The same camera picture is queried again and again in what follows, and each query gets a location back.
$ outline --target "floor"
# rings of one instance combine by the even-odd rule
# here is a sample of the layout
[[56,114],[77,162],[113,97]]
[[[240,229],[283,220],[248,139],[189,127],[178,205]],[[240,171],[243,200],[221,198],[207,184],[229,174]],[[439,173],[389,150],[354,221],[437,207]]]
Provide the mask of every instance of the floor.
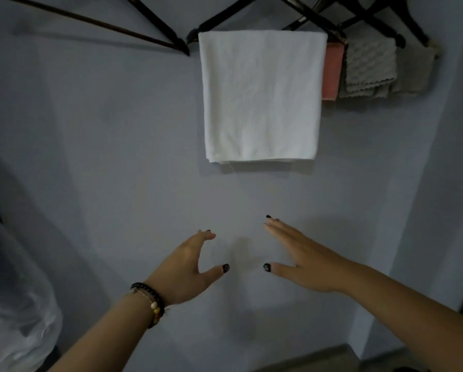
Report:
[[359,363],[352,350],[342,346],[256,372],[393,372],[400,367],[409,367],[420,372],[427,371],[427,368],[408,350],[396,351]]

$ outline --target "pink towel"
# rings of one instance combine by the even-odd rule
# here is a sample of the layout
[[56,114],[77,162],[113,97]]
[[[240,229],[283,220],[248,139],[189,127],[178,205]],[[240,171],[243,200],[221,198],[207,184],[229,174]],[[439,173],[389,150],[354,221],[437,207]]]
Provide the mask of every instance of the pink towel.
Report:
[[326,45],[323,70],[323,100],[336,100],[337,98],[344,52],[345,46],[342,43],[328,43]]

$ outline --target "right hand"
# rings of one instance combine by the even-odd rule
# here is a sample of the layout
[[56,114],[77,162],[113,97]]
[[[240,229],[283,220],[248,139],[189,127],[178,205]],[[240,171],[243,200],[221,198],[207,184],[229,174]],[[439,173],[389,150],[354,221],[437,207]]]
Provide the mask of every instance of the right hand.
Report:
[[306,237],[279,219],[268,218],[265,229],[290,252],[296,267],[270,263],[271,272],[310,290],[343,291],[355,263]]

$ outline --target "left hand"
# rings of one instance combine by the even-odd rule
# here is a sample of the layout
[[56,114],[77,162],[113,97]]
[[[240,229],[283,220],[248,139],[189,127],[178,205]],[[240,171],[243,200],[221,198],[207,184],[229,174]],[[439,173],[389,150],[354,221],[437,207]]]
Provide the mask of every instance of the left hand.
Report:
[[184,303],[200,295],[229,270],[229,265],[218,265],[199,272],[199,257],[206,240],[216,237],[211,231],[197,233],[177,247],[145,281],[162,296],[164,304]]

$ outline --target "black beaded bracelet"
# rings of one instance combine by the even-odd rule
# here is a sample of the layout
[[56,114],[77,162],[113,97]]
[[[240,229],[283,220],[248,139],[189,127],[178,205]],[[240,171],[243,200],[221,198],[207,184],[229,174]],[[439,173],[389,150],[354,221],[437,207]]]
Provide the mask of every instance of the black beaded bracelet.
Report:
[[159,295],[156,290],[154,290],[148,284],[142,283],[142,282],[136,282],[136,283],[132,284],[130,289],[142,289],[142,290],[147,291],[149,294],[151,294],[154,297],[154,300],[157,302],[158,307],[161,308],[161,311],[159,313],[159,317],[164,316],[164,312],[165,312],[165,310],[164,310],[164,307],[165,307],[164,300],[161,298],[161,295]]

